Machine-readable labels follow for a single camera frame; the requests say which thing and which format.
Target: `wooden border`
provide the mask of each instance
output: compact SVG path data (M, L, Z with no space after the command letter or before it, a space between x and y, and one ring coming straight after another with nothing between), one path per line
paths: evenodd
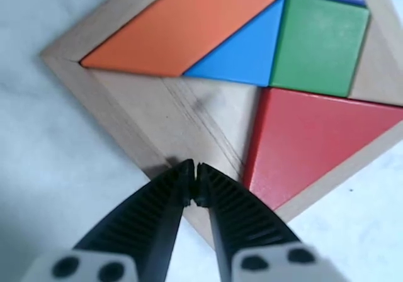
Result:
M109 92L105 84L95 76L95 73L81 67L79 61L154 1L108 0L41 53L42 59L55 75L150 178L158 174L161 169L169 167L172 162L167 158L167 155L160 151L159 147L153 144L152 138L130 116L121 102L116 99L116 95ZM390 11L390 0L367 0L367 2L373 14L376 15L376 19L378 18L382 24L383 35L388 38L390 46L393 47L395 58L400 60L403 58L402 54L395 46L400 41L399 29L395 23L397 17L394 16L393 10ZM176 102L193 98L184 92L181 86L171 84L170 81L172 80L158 77L151 77L150 79L155 81L156 86L161 90L168 90L169 94L176 98ZM226 142L225 136L220 134L219 128L214 123L206 125L206 121L210 121L208 113L200 113L186 103L183 103L181 107L186 110L185 114L179 113L184 112L184 110L178 108L178 105L172 105L173 111L178 112L175 113L175 115L178 114L178 119L184 120L186 117L186 120L197 125L205 140L214 146L213 150L221 151L223 157L222 166L219 169L237 179L242 172L242 159L234 153L231 146ZM398 141L395 135L400 134L392 132L390 140L382 140L385 138L383 136L377 141L376 147L378 148L369 147L359 151L351 159L328 173L327 177L324 176L312 187L298 195L295 200L287 204L288 206L280 208L279 214L284 219L289 219L300 213L308 204L313 203L363 167L368 161L376 158L379 153L388 149L391 142ZM351 163L359 163L360 165L351 165ZM195 208L193 205L185 209L184 215L207 242L213 245L207 211Z

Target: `tangram puzzle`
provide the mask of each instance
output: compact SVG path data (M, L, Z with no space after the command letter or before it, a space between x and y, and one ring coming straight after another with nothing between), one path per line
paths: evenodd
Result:
M273 209L403 120L403 96L360 89L368 79L360 59L377 53L365 0L148 3L74 60L86 69L261 87L242 180Z

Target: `wooden frame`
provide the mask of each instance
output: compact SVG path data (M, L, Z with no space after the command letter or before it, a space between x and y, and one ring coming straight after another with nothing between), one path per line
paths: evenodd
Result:
M42 59L150 178L176 161L191 157L239 179L249 126L254 118L256 88L226 82L186 82L183 78L118 74L85 69L79 64L85 55L154 1L108 0L44 50ZM403 57L401 49L396 47L401 39L399 21L390 0L367 1L376 15L374 23L381 25L380 33L387 38L388 47L383 48L398 62L394 69L402 76L399 60ZM219 104L220 98L225 104L212 106ZM228 113L237 117L231 121L236 132L232 132L231 124L222 124ZM400 139L403 139L402 125L382 135L283 205L279 215L291 219ZM213 245L207 211L192 205L185 209L184 215Z

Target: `white table surface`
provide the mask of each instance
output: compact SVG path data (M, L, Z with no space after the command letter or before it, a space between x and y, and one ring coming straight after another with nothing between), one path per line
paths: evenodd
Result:
M146 178L38 53L102 0L0 0L0 273L18 281L43 251L70 248ZM403 281L403 142L290 226L351 281ZM167 281L219 281L183 220Z

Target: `wooden board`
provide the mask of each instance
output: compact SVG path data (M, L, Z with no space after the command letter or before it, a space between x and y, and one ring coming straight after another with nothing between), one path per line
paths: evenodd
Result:
M367 31L349 98L403 106L403 66L388 48L376 20Z
M178 156L184 156L183 151L195 153L194 155L186 154L186 158L192 157L203 162L217 161L210 164L231 177L237 178L242 174L242 158L247 147L245 138L248 136L248 128L253 120L255 89L245 93L243 89L240 89L241 87L235 87L241 86L237 84L213 81L189 84L183 79L148 77L147 83L152 83L154 88L150 92L149 88L144 87L144 76L128 77L121 74L112 75L110 72L94 72L79 65L79 61L88 53L154 1L108 0L44 50L42 58L79 102L93 114L99 124L150 178L158 174L161 169L175 163L176 160L180 161ZM393 46L392 53L397 58L402 45L397 46L398 29L394 27L392 13L384 6L390 1L367 1L374 14L380 17L379 21L382 20L380 22L382 33L387 38L389 47ZM137 95L139 99L137 101L131 100L133 99L131 96L138 94L140 90L149 93ZM148 111L148 114L154 118L161 118L160 123L166 120L166 116L171 117L176 126L181 128L174 130L172 125L161 126L158 121L148 120L139 109L131 108L149 105L150 101L156 103L158 99L164 100L167 105L162 104L157 108L154 104L150 110L143 110ZM228 111L237 113L236 119L233 119ZM161 116L161 113L166 114L165 118ZM160 128L153 129L148 123L156 124ZM167 134L174 136L175 145L169 143L170 139L164 142ZM329 190L330 185L344 181L356 170L376 158L379 153L389 148L389 143L390 141L380 142L379 149L364 150L362 153L360 151L358 160L353 161L354 164L359 163L359 166L340 165L337 171L329 173L332 176L330 183L318 183L319 189L314 188L309 192L305 190L303 195L298 196L301 199L299 198L293 207L280 210L279 214L285 219L290 218L291 213L295 216L307 204L314 202ZM184 215L212 245L207 211L192 206L185 209Z

